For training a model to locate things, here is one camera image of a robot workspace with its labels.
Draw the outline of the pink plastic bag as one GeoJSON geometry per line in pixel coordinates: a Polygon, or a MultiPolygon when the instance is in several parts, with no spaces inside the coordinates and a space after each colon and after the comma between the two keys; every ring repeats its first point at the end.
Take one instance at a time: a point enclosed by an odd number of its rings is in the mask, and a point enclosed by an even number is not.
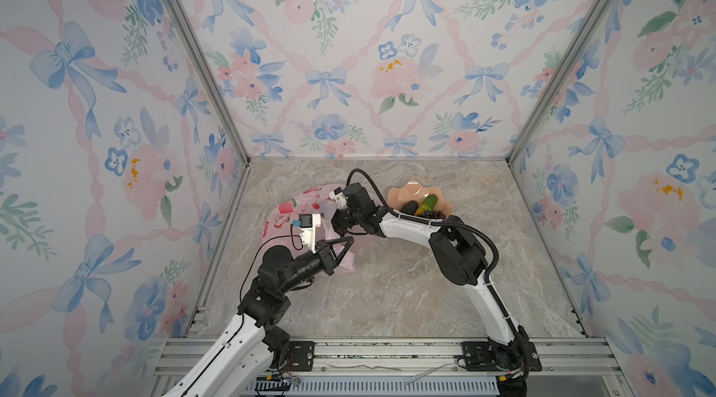
{"type": "Polygon", "coordinates": [[[338,184],[318,186],[280,204],[267,217],[262,227],[262,242],[268,249],[281,244],[292,257],[313,253],[319,240],[333,240],[339,234],[331,225],[337,210],[333,201],[338,184]]]}

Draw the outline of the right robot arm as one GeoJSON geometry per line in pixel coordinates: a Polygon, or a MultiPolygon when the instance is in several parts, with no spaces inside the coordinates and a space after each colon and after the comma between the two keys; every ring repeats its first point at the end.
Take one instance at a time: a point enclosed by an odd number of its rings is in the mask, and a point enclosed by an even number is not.
{"type": "Polygon", "coordinates": [[[487,331],[487,345],[473,353],[465,348],[462,367],[496,371],[508,380],[524,379],[542,369],[540,356],[525,328],[507,310],[490,280],[499,262],[496,245],[457,216],[425,219],[380,205],[363,186],[354,183],[329,194],[337,203],[332,227],[343,236],[361,227],[371,236],[406,240],[431,250],[442,275],[466,290],[487,331]]]}

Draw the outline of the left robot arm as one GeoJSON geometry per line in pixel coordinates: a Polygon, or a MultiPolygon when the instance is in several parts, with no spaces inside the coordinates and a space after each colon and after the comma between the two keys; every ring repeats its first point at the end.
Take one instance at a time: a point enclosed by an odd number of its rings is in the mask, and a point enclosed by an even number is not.
{"type": "Polygon", "coordinates": [[[281,369],[290,335],[278,324],[291,305],[288,294],[333,274],[353,244],[352,237],[319,240],[299,256],[283,245],[268,248],[227,328],[166,394],[240,396],[262,374],[281,369]]]}

